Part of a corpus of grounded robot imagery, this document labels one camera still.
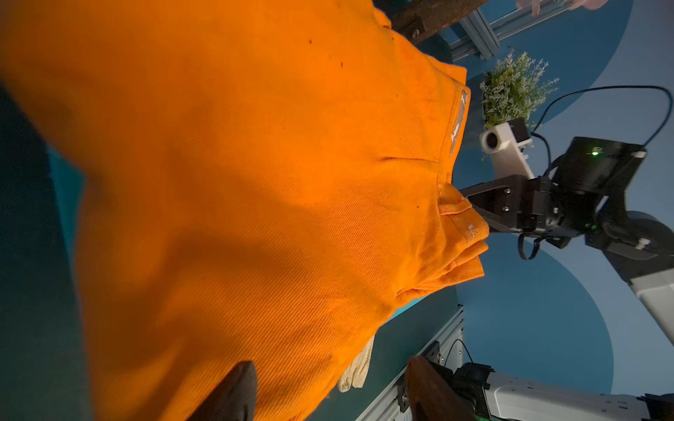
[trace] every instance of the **metal frame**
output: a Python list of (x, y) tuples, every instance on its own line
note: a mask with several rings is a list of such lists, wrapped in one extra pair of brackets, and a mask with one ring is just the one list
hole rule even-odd
[(461, 19), (459, 24), (464, 28), (483, 59), (498, 55), (499, 40), (479, 8)]
[[(497, 42), (500, 42), (509, 36), (513, 36), (534, 25), (540, 24), (550, 18), (554, 18), (560, 13), (567, 11), (570, 5), (571, 3), (568, 1), (542, 0), (541, 12), (537, 16), (531, 16), (531, 9), (528, 7), (519, 9), (491, 22), (489, 25), (491, 28), (490, 31), (494, 33)], [(480, 44), (484, 42), (482, 38), (477, 36), (474, 38), (470, 35), (468, 30), (466, 30), (466, 33), (468, 33), (468, 36), (450, 44), (454, 61), (475, 54), (480, 54), (485, 59), (492, 57), (485, 56), (480, 49)]]
[[(451, 355), (447, 355), (452, 344), (463, 338), (463, 306), (454, 313), (454, 316), (440, 329), (440, 331), (426, 344), (417, 355), (421, 355), (433, 342), (440, 343), (440, 354), (447, 358), (447, 367), (456, 370), (463, 365), (463, 351), (460, 346), (454, 346)], [(388, 384), (386, 388), (369, 404), (365, 411), (356, 418), (356, 421), (411, 421), (412, 412), (407, 409), (404, 414), (398, 407), (397, 382), (405, 373), (405, 368)]]

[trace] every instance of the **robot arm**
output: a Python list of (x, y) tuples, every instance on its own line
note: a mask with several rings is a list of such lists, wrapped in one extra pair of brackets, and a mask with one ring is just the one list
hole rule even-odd
[[(643, 212), (625, 209), (625, 190), (646, 157), (643, 145), (575, 137), (543, 176), (522, 148), (531, 142), (522, 119), (480, 135), (497, 179), (461, 190), (491, 232), (520, 235), (523, 259), (545, 240), (562, 249), (571, 239), (600, 249), (674, 344), (674, 233)], [(548, 175), (555, 171), (552, 179)], [(525, 237), (534, 238), (531, 256)]]

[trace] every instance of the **potted plant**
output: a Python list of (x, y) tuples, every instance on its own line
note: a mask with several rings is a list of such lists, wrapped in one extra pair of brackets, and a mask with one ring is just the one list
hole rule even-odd
[(552, 86), (559, 79), (539, 85), (548, 63), (536, 61), (525, 52), (514, 56), (511, 51), (503, 60), (496, 62), (493, 70), (485, 73), (480, 84), (485, 118), (485, 129), (522, 117), (529, 125), (531, 113), (557, 88)]

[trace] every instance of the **orange fabric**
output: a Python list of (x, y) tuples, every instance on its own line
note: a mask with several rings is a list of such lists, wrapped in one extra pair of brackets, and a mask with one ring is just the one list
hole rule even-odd
[(88, 179), (96, 419), (184, 420), (252, 360), (256, 421), (301, 420), (396, 308), (483, 274), (466, 72), (369, 0), (12, 5), (3, 83)]

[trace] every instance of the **blue wall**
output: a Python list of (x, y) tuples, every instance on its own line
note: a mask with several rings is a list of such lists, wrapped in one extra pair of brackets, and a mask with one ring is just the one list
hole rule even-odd
[[(674, 90), (671, 77), (674, 26), (671, 22), (674, 22), (673, 2), (640, 0), (632, 5), (631, 1), (611, 0), (597, 11), (579, 9), (563, 13), (505, 40), (503, 45), (514, 45), (529, 51), (533, 57), (550, 61), (546, 76), (561, 79), (559, 95), (590, 86), (612, 84), (655, 84)], [(467, 66), (469, 75), (490, 68), (488, 62), (480, 62), (474, 57), (457, 64)], [(666, 106), (667, 102), (659, 92), (584, 94), (577, 96), (575, 102), (565, 101), (552, 113), (552, 118), (540, 132), (550, 141), (553, 157), (562, 154), (574, 136), (642, 143), (661, 122)], [(674, 123), (665, 127), (661, 136), (651, 144), (649, 156), (627, 192), (628, 209), (648, 212), (669, 226), (674, 226), (671, 211), (674, 209), (674, 187), (669, 183), (671, 156), (674, 156), (672, 139)], [(460, 152), (455, 170), (455, 183), (459, 187), (493, 176), (488, 160), (481, 161), (482, 154), (476, 148), (465, 148)], [(539, 146), (527, 153), (534, 173), (542, 173), (545, 149)], [(466, 338), (470, 341), (467, 344), (476, 359), (484, 357), (484, 362), (488, 364), (491, 362), (487, 358), (498, 361), (501, 365), (497, 368), (514, 375), (528, 373), (541, 380), (554, 377), (549, 379), (551, 383), (570, 385), (575, 381), (583, 383), (575, 384), (581, 389), (598, 390), (605, 387), (609, 379), (604, 368), (590, 368), (581, 377), (575, 367), (585, 364), (584, 355), (589, 349), (601, 347), (602, 352), (607, 352), (605, 333), (608, 332), (612, 352), (605, 354), (604, 359), (613, 365), (612, 393), (641, 395), (674, 391), (674, 347), (601, 252), (586, 247), (582, 240), (575, 240), (564, 250), (543, 243), (542, 250), (547, 255), (539, 255), (537, 261), (521, 262), (518, 269), (513, 269), (509, 264), (511, 258), (517, 259), (512, 256), (515, 244), (514, 237), (492, 236), (489, 241), (491, 250), (483, 259), (487, 271), (483, 286), (480, 282), (473, 282), (458, 289), (459, 300), (466, 306)], [(568, 309), (556, 308), (555, 312), (568, 316), (569, 326), (582, 330), (586, 337), (570, 338), (571, 344), (565, 348), (568, 355), (557, 355), (547, 360), (534, 355), (530, 361), (532, 366), (527, 367), (520, 359), (520, 353), (531, 346), (543, 349), (545, 344), (559, 345), (560, 338), (537, 321), (521, 317), (517, 320), (524, 324), (520, 328), (514, 323), (502, 323), (501, 319), (509, 317), (507, 315), (513, 311), (513, 303), (532, 306), (532, 299), (545, 300), (546, 294), (538, 294), (538, 290), (531, 292), (530, 288), (551, 282), (567, 284), (565, 294), (569, 294), (564, 299)], [(519, 289), (512, 291), (507, 286)], [(549, 304), (554, 307), (557, 305), (554, 296), (559, 294), (556, 288), (561, 287), (549, 285), (548, 288)], [(503, 299), (496, 299), (492, 290)], [(592, 305), (586, 301), (588, 296)], [(582, 314), (576, 318), (569, 311), (576, 311), (577, 302), (585, 304), (582, 305)], [(549, 314), (547, 306), (538, 307), (529, 317), (558, 322), (552, 320), (553, 315)], [(567, 334), (564, 330), (560, 331), (560, 335)], [(604, 339), (594, 342), (596, 335)], [(488, 344), (483, 340), (485, 337), (498, 337), (500, 343), (494, 341)], [(495, 352), (494, 346), (500, 346), (502, 354)], [(592, 358), (597, 359), (593, 352), (590, 353)], [(571, 354), (576, 360), (569, 359)], [(553, 370), (557, 370), (558, 366), (568, 367), (579, 377), (574, 380), (559, 372), (553, 376), (544, 369), (545, 363), (554, 366)]]
[(52, 147), (47, 147), (49, 168), (54, 180), (56, 201), (59, 206), (59, 218), (63, 230), (65, 249), (70, 261), (75, 249), (78, 205), (84, 189), (84, 177), (65, 161)]
[(517, 10), (517, 7), (515, 6), (515, 0), (490, 0), (483, 4), (480, 9), (488, 22), (494, 22), (511, 11)]

